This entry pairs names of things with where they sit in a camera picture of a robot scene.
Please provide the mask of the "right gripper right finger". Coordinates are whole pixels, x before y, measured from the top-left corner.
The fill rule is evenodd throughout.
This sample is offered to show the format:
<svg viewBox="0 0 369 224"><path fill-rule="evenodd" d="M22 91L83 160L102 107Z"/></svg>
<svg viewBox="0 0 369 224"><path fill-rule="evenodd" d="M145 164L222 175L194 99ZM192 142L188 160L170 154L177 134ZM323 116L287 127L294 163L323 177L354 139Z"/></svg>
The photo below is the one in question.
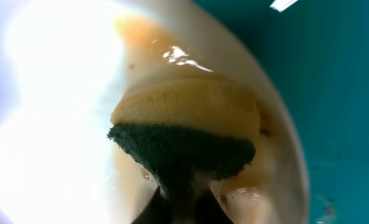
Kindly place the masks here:
<svg viewBox="0 0 369 224"><path fill-rule="evenodd" d="M233 224L210 189L198 199L198 224Z"/></svg>

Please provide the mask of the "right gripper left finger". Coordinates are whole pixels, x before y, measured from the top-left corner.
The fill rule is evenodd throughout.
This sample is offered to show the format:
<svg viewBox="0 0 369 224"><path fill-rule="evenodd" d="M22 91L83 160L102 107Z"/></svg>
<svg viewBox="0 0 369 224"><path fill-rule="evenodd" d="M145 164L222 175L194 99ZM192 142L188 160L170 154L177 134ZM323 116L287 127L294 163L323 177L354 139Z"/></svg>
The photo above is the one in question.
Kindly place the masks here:
<svg viewBox="0 0 369 224"><path fill-rule="evenodd" d="M160 187L156 189L149 203L131 224L171 224L172 206L161 194Z"/></svg>

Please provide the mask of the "yellow green sponge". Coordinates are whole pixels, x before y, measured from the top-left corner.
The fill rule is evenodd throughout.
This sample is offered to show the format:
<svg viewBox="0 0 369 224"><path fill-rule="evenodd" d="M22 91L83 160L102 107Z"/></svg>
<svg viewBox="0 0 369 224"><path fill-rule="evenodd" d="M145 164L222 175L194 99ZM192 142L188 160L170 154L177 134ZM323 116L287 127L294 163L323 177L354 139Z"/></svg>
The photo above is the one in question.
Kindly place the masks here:
<svg viewBox="0 0 369 224"><path fill-rule="evenodd" d="M154 176L172 220L198 219L210 184L252 162L260 126L250 87L201 78L131 88L111 121L107 137Z"/></svg>

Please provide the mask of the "white plate with sauce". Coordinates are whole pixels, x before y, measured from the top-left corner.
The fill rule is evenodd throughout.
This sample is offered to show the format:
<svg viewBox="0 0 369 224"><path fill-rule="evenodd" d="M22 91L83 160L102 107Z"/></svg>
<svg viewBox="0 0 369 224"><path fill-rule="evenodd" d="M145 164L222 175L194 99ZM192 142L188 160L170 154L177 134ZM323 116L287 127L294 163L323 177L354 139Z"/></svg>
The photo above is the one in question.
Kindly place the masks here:
<svg viewBox="0 0 369 224"><path fill-rule="evenodd" d="M107 137L131 88L231 80L256 96L256 154L210 188L233 223L307 223L304 154L262 66L192 1L0 1L0 210L14 223L131 223L154 176Z"/></svg>

